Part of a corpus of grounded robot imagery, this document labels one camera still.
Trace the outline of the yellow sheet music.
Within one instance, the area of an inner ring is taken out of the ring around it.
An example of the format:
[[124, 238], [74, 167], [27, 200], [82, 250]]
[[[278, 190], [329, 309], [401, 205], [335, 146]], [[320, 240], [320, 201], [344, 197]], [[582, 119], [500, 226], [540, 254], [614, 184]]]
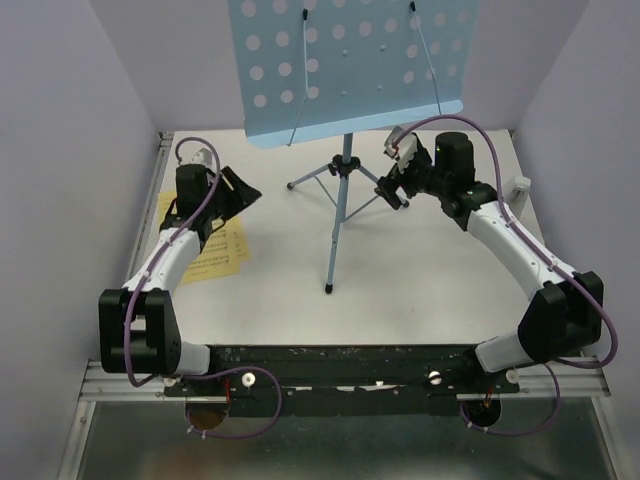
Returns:
[[180, 282], [181, 285], [215, 279], [219, 277], [237, 274], [240, 263], [233, 250], [217, 253], [213, 258], [198, 259], [189, 265]]
[[[160, 192], [157, 196], [157, 224], [160, 225], [164, 220], [165, 214], [169, 209], [172, 200], [176, 197], [174, 190]], [[250, 257], [248, 241], [241, 222], [240, 217], [234, 217], [222, 225], [221, 219], [214, 220], [212, 227], [214, 232], [209, 237], [203, 252], [198, 259], [213, 258], [217, 253], [224, 253], [224, 247], [227, 251], [233, 250], [239, 261], [248, 260]]]

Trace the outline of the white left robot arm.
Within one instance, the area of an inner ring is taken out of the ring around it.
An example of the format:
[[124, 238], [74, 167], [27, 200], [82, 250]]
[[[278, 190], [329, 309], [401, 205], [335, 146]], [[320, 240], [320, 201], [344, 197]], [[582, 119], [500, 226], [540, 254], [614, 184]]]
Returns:
[[98, 300], [101, 364], [107, 373], [153, 377], [187, 376], [201, 395], [214, 393], [222, 380], [211, 363], [212, 348], [181, 338], [172, 293], [214, 233], [254, 204], [262, 193], [230, 167], [220, 173], [200, 164], [175, 172], [176, 196], [159, 229], [159, 240], [138, 272]]

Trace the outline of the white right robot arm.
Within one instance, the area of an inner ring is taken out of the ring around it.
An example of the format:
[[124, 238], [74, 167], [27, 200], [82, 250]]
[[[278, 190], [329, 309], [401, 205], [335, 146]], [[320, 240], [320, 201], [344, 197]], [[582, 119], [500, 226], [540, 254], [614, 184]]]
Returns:
[[600, 339], [602, 320], [595, 307], [603, 300], [602, 280], [558, 260], [500, 203], [494, 187], [476, 179], [474, 146], [466, 134], [441, 133], [429, 152], [416, 134], [395, 127], [384, 147], [395, 163], [378, 180], [377, 194], [393, 209], [401, 206], [399, 189], [409, 198], [437, 198], [442, 211], [501, 262], [529, 301], [512, 332], [471, 349], [459, 370], [467, 389], [483, 391], [496, 372], [546, 363]]

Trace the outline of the light blue music stand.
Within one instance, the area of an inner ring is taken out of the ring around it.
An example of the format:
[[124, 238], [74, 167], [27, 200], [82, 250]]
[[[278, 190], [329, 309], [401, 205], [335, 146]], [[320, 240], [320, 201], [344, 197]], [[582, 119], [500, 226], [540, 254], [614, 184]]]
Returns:
[[232, 1], [245, 134], [261, 148], [459, 113], [475, 1]]

